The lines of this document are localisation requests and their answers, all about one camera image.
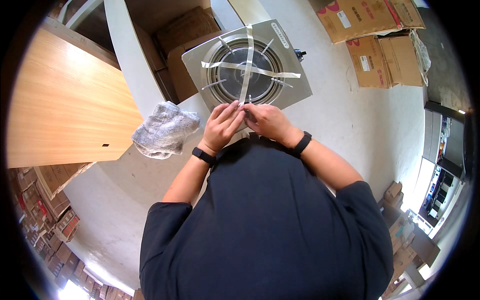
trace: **cloth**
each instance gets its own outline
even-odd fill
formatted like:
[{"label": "cloth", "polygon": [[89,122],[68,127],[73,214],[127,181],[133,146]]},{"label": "cloth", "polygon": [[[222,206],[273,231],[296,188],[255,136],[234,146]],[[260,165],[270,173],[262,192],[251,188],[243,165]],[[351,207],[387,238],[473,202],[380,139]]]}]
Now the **cloth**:
[{"label": "cloth", "polygon": [[196,112],[185,111],[172,102],[162,102],[132,135],[133,144],[145,156],[166,159],[181,154],[187,136],[198,130]]},{"label": "cloth", "polygon": [[393,274],[388,228],[369,185],[336,197],[263,137],[227,147],[196,207],[147,215],[140,282],[153,299],[375,299]]}]

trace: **watch strap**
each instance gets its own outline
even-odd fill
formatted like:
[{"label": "watch strap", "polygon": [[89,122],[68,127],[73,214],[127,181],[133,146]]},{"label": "watch strap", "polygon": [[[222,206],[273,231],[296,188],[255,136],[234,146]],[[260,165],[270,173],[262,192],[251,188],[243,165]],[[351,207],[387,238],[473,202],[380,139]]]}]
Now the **watch strap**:
[{"label": "watch strap", "polygon": [[293,148],[293,155],[296,157],[300,157],[300,154],[305,150],[307,145],[310,143],[312,140],[312,135],[306,131],[303,132],[304,135],[300,142]]},{"label": "watch strap", "polygon": [[192,150],[192,155],[194,155],[194,156],[198,157],[199,159],[203,160],[204,162],[209,164],[210,167],[212,167],[214,164],[216,164],[216,156],[211,156],[211,155],[207,154],[205,151],[203,151],[202,149],[199,149],[197,147],[195,147]]}]

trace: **gas stove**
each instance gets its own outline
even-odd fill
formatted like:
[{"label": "gas stove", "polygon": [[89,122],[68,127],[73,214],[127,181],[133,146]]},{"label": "gas stove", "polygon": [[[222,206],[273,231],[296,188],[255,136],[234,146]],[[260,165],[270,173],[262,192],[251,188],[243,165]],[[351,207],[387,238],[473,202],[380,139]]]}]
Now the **gas stove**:
[{"label": "gas stove", "polygon": [[[252,71],[245,103],[271,104],[283,109],[311,96],[312,90],[300,64],[306,52],[292,47],[278,21],[272,19],[253,24],[251,31]],[[243,77],[248,69],[248,51],[247,27],[243,27],[182,55],[210,111],[221,103],[240,98]]]}]

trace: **tape strip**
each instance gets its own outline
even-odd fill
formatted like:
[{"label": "tape strip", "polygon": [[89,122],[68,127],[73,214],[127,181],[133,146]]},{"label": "tape strip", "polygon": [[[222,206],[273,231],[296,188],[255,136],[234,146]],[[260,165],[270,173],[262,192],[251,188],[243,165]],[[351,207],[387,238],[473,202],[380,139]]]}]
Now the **tape strip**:
[{"label": "tape strip", "polygon": [[[214,68],[214,67],[223,67],[229,69],[237,69],[237,70],[245,70],[245,65],[241,65],[239,63],[231,63],[231,62],[204,62],[202,61],[202,68]],[[259,73],[263,75],[267,75],[270,77],[283,77],[283,78],[300,78],[301,74],[298,73],[290,73],[290,72],[280,72],[275,73],[269,70],[259,69],[257,67],[252,66],[251,72]]]},{"label": "tape strip", "polygon": [[241,85],[239,105],[245,103],[245,98],[247,96],[248,81],[250,81],[250,72],[252,71],[253,63],[253,28],[251,24],[246,25],[247,28],[247,39],[248,39],[248,52],[247,52],[247,61],[245,63],[245,75],[243,76],[243,84]]}]

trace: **burner ring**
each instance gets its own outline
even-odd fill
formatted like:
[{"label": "burner ring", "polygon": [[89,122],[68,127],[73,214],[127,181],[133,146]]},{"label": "burner ring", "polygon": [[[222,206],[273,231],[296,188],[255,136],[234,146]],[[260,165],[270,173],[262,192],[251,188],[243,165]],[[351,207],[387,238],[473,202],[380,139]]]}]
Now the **burner ring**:
[{"label": "burner ring", "polygon": [[[245,64],[247,58],[248,39],[236,38],[227,42],[233,50],[231,53],[226,47],[220,46],[212,55],[210,62],[226,61],[232,63]],[[254,41],[254,57],[252,66],[273,72],[283,72],[280,59],[275,52],[268,48],[264,54],[260,54],[266,47],[266,44]],[[210,92],[220,103],[231,103],[239,99],[241,85],[243,83],[243,70],[235,70],[223,67],[206,69],[207,84],[211,84],[222,79],[227,81],[216,84],[210,88]],[[251,73],[247,95],[252,95],[252,103],[265,104],[274,101],[280,94],[283,86],[273,80],[271,77]]]}]

